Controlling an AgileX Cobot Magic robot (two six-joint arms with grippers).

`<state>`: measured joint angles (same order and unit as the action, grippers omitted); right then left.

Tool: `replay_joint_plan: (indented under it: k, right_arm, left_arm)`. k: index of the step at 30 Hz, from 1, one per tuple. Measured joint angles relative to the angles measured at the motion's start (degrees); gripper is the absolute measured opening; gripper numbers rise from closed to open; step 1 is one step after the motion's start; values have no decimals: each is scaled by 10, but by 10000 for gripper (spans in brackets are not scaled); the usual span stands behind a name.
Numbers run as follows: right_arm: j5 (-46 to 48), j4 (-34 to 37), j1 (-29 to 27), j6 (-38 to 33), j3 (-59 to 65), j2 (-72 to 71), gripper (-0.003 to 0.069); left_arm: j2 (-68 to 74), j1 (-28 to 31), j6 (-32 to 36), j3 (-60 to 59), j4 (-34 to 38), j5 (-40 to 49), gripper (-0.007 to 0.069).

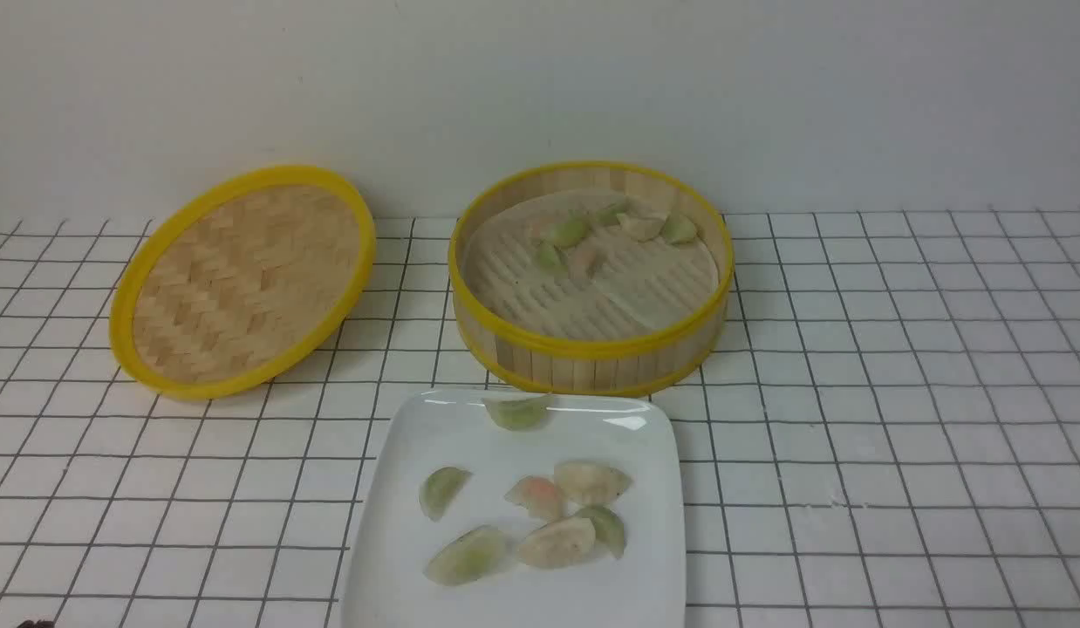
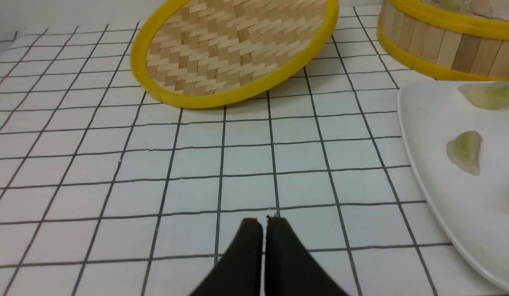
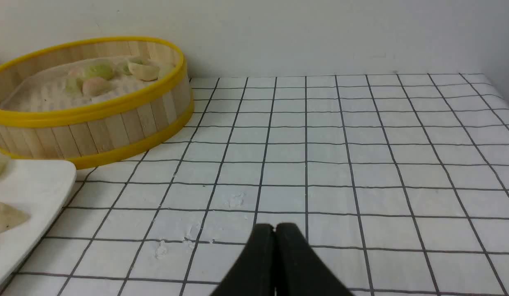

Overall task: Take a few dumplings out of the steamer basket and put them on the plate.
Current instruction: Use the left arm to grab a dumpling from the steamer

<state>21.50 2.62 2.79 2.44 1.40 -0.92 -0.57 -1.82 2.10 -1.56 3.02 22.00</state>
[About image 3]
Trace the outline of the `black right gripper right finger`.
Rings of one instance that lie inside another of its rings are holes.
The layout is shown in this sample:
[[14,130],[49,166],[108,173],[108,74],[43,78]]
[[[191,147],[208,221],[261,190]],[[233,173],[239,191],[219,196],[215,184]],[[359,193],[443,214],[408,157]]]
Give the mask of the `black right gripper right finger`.
[[278,224],[277,296],[352,296],[293,223]]

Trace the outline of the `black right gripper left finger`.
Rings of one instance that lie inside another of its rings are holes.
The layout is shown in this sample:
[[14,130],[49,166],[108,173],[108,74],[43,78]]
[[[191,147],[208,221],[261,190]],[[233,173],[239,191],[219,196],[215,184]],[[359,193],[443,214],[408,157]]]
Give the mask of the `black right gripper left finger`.
[[212,292],[213,296],[273,296],[271,275],[275,253],[275,235],[269,224],[257,224],[243,251],[226,276]]

